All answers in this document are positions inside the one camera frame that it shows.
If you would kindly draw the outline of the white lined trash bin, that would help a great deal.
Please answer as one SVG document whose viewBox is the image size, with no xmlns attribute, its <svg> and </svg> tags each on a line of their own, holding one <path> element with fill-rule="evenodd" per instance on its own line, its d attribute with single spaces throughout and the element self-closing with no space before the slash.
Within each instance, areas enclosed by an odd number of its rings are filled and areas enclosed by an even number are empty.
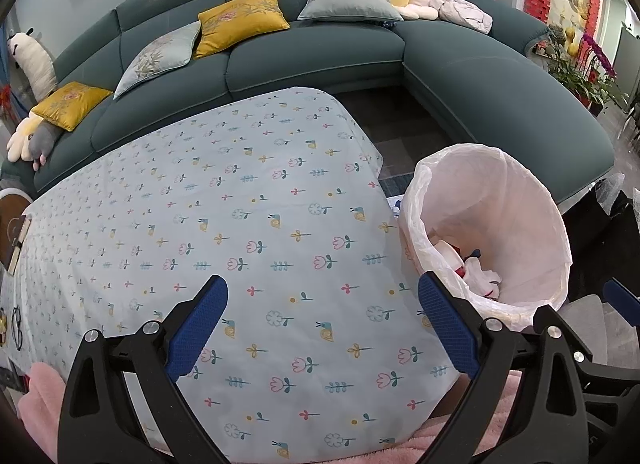
<svg viewBox="0 0 640 464">
<path fill-rule="evenodd" d="M 483 318 L 522 331 L 539 307 L 559 309 L 567 298 L 572 255 L 561 213 L 538 178 L 498 148 L 462 143 L 416 163 L 398 224 L 419 273 L 434 271 Z M 501 279 L 498 297 L 475 293 L 437 241 L 463 257 L 480 251 L 480 267 Z"/>
</svg>

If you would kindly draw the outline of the pale blue cushion right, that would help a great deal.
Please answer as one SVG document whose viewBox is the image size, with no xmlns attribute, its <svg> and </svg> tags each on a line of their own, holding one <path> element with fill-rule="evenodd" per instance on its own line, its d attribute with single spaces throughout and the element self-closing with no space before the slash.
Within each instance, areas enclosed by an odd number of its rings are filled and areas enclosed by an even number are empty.
<svg viewBox="0 0 640 464">
<path fill-rule="evenodd" d="M 403 21 L 390 0 L 307 0 L 299 21 Z"/>
</svg>

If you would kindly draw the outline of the teal sectional sofa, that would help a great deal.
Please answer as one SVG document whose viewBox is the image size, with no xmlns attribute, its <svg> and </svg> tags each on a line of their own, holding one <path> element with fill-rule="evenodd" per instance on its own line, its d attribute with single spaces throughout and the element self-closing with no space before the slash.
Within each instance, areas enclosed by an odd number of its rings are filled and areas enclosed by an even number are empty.
<svg viewBox="0 0 640 464">
<path fill-rule="evenodd" d="M 55 74 L 114 88 L 145 45 L 231 0 L 127 0 L 55 59 Z M 3 178 L 40 195 L 81 167 L 157 128 L 235 100 L 308 86 L 338 94 L 373 88 L 411 95 L 458 143 L 497 147 L 563 201 L 612 169 L 604 129 L 528 58 L 547 27 L 496 0 L 465 0 L 488 13 L 488 33 L 447 21 L 302 21 L 307 0 L 278 0 L 288 28 L 248 39 L 102 102 L 63 135 L 40 171 L 23 161 Z"/>
</svg>

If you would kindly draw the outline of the potted orchid plant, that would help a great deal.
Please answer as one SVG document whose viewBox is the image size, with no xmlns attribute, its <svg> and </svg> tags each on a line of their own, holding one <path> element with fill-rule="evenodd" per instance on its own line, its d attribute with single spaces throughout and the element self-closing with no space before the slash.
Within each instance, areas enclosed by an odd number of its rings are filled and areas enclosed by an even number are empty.
<svg viewBox="0 0 640 464">
<path fill-rule="evenodd" d="M 574 28 L 552 24 L 536 53 L 544 58 L 548 72 L 594 116 L 608 102 L 626 105 L 629 96 L 617 83 L 612 61 L 593 37 L 577 37 Z"/>
</svg>

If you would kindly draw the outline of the white tissue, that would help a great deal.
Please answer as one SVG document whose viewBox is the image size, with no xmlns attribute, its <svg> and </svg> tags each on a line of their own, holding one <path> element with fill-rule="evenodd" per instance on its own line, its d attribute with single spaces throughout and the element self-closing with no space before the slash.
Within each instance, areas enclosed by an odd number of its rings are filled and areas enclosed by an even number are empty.
<svg viewBox="0 0 640 464">
<path fill-rule="evenodd" d="M 485 270 L 478 257 L 470 256 L 464 261 L 463 281 L 469 289 L 484 299 L 496 301 L 500 296 L 502 278 L 493 270 Z"/>
</svg>

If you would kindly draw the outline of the round wooden side table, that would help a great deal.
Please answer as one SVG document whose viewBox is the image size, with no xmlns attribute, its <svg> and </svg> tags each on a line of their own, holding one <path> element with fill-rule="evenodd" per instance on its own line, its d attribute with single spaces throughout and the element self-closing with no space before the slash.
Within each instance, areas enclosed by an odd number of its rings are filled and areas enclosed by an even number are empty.
<svg viewBox="0 0 640 464">
<path fill-rule="evenodd" d="M 25 213 L 32 199 L 16 188 L 1 190 L 1 265 L 13 276 L 32 220 Z"/>
</svg>

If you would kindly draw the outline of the white patterned cushion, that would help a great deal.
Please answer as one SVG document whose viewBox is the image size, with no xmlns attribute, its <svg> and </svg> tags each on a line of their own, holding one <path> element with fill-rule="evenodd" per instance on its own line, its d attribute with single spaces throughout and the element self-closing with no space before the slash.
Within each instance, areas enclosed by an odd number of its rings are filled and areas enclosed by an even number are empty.
<svg viewBox="0 0 640 464">
<path fill-rule="evenodd" d="M 475 30 L 488 35 L 492 28 L 492 17 L 475 4 L 465 0 L 431 0 L 441 20 L 450 24 Z"/>
</svg>

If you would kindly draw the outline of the white plush pillow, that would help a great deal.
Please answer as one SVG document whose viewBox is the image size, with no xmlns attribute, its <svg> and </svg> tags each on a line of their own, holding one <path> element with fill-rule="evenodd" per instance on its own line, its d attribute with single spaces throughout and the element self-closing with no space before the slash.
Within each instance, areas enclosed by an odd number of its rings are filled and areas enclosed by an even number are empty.
<svg viewBox="0 0 640 464">
<path fill-rule="evenodd" d="M 58 87 L 53 60 L 35 38 L 34 29 L 17 32 L 8 39 L 9 53 L 26 76 L 37 102 L 49 97 Z"/>
</svg>

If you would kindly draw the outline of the floral tablecloth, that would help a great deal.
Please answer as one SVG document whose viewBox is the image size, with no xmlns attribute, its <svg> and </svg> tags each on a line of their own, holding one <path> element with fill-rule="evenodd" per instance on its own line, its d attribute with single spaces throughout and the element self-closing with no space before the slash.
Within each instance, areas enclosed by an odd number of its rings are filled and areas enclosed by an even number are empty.
<svg viewBox="0 0 640 464">
<path fill-rule="evenodd" d="M 399 444 L 457 380 L 416 296 L 346 109 L 290 88 L 127 143 L 38 198 L 2 285 L 6 354 L 70 373 L 88 330 L 128 334 L 211 276 L 228 303 L 179 387 L 238 463 L 307 463 Z"/>
</svg>

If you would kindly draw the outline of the yellow cushion centre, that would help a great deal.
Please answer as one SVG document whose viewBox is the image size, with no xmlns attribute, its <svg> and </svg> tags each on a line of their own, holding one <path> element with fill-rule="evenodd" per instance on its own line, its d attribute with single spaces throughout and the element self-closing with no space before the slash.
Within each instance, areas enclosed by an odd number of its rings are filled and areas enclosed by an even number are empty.
<svg viewBox="0 0 640 464">
<path fill-rule="evenodd" d="M 278 0 L 231 0 L 199 13 L 198 21 L 201 35 L 194 59 L 221 53 L 257 35 L 290 28 Z"/>
</svg>

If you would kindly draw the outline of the pale blue cushion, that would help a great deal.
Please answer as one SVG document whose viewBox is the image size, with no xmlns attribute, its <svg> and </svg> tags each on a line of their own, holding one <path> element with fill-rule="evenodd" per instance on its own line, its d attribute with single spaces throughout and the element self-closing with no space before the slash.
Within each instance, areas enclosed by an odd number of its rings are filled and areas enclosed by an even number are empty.
<svg viewBox="0 0 640 464">
<path fill-rule="evenodd" d="M 307 0 L 299 21 L 403 21 L 390 0 Z"/>
<path fill-rule="evenodd" d="M 185 67 L 191 60 L 194 44 L 200 34 L 201 23 L 194 21 L 143 47 L 120 78 L 113 99 L 119 99 L 134 87 L 166 72 Z"/>
</svg>

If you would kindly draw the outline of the yellow cushion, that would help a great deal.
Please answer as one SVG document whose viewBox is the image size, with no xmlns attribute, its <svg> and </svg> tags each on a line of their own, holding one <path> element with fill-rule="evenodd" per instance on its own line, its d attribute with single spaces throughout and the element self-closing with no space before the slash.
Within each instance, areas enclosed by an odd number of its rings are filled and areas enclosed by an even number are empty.
<svg viewBox="0 0 640 464">
<path fill-rule="evenodd" d="M 32 108 L 35 116 L 41 117 L 66 132 L 73 132 L 112 91 L 79 82 L 70 82 L 59 88 Z"/>
<path fill-rule="evenodd" d="M 231 0 L 199 13 L 198 21 L 201 35 L 194 59 L 221 53 L 257 35 L 290 28 L 278 0 Z"/>
</svg>

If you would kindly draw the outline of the pale blue cushion left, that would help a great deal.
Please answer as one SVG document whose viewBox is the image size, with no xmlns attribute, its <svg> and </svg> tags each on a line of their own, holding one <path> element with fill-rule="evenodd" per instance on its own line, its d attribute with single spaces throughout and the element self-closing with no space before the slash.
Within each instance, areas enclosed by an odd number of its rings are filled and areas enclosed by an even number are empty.
<svg viewBox="0 0 640 464">
<path fill-rule="evenodd" d="M 166 72 L 185 67 L 191 60 L 194 44 L 200 34 L 201 23 L 194 21 L 143 47 L 120 78 L 113 99 L 119 99 L 134 87 Z"/>
</svg>

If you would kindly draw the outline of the red paper cup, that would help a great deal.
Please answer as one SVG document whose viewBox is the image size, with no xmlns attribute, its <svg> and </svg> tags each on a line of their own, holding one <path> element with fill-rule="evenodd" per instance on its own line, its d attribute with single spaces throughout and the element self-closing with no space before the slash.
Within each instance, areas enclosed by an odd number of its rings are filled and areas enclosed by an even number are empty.
<svg viewBox="0 0 640 464">
<path fill-rule="evenodd" d="M 444 240 L 438 240 L 434 244 L 435 250 L 442 255 L 442 258 L 446 264 L 455 272 L 460 278 L 465 276 L 464 260 L 458 253 L 458 251 L 448 242 Z"/>
</svg>

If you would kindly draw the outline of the yellow cushion left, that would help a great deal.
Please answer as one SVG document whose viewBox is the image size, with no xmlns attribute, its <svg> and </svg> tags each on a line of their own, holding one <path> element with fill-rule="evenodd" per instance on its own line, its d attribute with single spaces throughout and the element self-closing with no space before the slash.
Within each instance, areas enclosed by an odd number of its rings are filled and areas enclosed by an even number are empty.
<svg viewBox="0 0 640 464">
<path fill-rule="evenodd" d="M 59 88 L 32 108 L 35 116 L 41 117 L 66 132 L 73 132 L 112 91 L 79 82 L 70 82 Z"/>
</svg>

